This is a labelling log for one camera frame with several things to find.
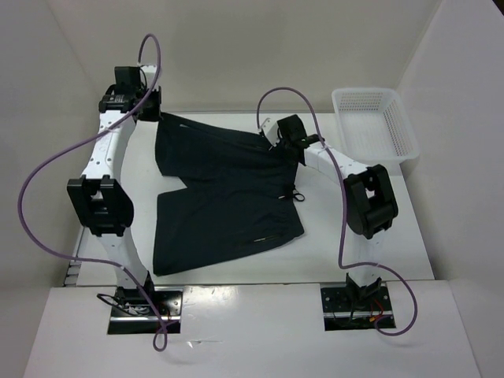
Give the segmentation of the dark navy shorts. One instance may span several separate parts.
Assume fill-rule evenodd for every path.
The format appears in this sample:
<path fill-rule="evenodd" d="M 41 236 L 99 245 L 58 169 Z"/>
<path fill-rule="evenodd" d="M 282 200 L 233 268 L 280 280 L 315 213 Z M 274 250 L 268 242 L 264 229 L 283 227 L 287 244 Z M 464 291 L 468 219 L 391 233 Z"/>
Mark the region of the dark navy shorts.
<path fill-rule="evenodd" d="M 163 113 L 154 156 L 183 189 L 160 193 L 153 271 L 167 276 L 283 246 L 303 235 L 298 163 L 250 132 Z"/>

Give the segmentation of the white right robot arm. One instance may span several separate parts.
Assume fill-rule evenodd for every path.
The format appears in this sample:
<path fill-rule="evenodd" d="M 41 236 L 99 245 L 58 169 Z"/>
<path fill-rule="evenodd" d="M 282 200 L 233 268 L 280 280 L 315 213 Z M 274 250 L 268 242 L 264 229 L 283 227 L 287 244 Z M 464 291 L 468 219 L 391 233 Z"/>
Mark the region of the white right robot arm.
<path fill-rule="evenodd" d="M 381 285 L 378 270 L 384 233 L 398 216 L 398 204 L 387 169 L 346 156 L 319 133 L 308 135 L 297 115 L 266 120 L 262 135 L 292 161 L 312 168 L 336 183 L 343 196 L 338 265 L 346 271 L 346 303 L 364 309 Z"/>

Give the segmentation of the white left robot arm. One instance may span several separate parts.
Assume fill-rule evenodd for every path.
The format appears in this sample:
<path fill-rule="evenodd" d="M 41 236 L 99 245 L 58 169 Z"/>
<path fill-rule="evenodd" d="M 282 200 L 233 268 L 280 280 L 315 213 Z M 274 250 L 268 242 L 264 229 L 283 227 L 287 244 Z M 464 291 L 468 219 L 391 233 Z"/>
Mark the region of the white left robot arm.
<path fill-rule="evenodd" d="M 120 184 L 128 141 L 137 120 L 160 117 L 159 65 L 117 66 L 115 84 L 98 104 L 99 137 L 80 178 L 67 192 L 80 223 L 114 262 L 117 296 L 137 313 L 156 308 L 157 295 L 148 269 L 140 261 L 132 237 L 134 205 Z"/>

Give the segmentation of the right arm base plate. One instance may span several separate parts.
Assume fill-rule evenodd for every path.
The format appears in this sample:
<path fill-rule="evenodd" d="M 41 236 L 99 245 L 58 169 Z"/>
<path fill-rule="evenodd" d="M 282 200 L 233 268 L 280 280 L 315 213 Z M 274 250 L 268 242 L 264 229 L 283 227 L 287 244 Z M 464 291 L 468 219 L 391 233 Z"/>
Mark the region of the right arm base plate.
<path fill-rule="evenodd" d="M 381 284 L 377 293 L 362 302 L 352 302 L 344 283 L 320 287 L 321 306 L 326 332 L 374 329 L 396 329 L 389 291 Z"/>

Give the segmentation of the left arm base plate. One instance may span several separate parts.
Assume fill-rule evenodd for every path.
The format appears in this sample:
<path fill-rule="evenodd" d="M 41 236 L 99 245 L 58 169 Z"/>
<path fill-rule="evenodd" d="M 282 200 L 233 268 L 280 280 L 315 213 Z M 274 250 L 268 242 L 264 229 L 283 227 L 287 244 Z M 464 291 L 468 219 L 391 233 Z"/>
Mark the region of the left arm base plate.
<path fill-rule="evenodd" d="M 97 298 L 111 308 L 109 335 L 155 334 L 161 330 L 158 317 L 145 298 L 127 298 L 116 291 L 114 295 L 97 294 Z M 182 287 L 156 287 L 152 301 L 169 334 L 180 334 L 183 303 Z"/>

